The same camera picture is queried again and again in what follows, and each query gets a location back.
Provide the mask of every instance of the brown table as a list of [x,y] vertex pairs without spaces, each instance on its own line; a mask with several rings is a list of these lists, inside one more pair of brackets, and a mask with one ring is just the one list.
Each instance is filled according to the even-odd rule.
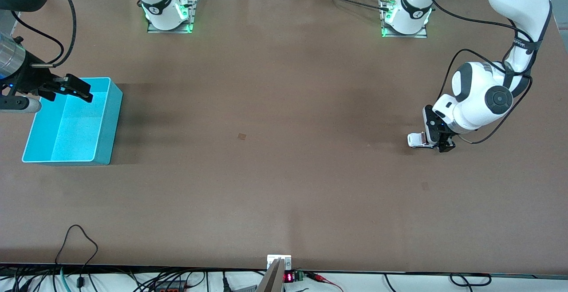
[[[79,223],[102,264],[262,268],[290,253],[302,268],[568,274],[568,59],[554,22],[499,132],[438,154],[406,134],[452,55],[501,59],[508,29],[438,11],[428,39],[386,39],[377,11],[347,3],[203,0],[193,34],[148,35],[136,0],[74,1],[77,43],[55,72],[124,92],[112,163],[23,164],[33,116],[2,114],[0,261],[52,262]],[[487,0],[440,3],[505,21]],[[22,18],[69,40],[65,0]],[[79,232],[69,244],[62,262],[92,253]]]

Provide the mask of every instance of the blue bin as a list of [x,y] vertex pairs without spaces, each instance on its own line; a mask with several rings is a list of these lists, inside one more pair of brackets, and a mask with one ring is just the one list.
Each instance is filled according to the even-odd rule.
[[108,165],[118,124],[122,91],[110,78],[81,78],[93,102],[57,95],[40,98],[22,162],[50,166]]

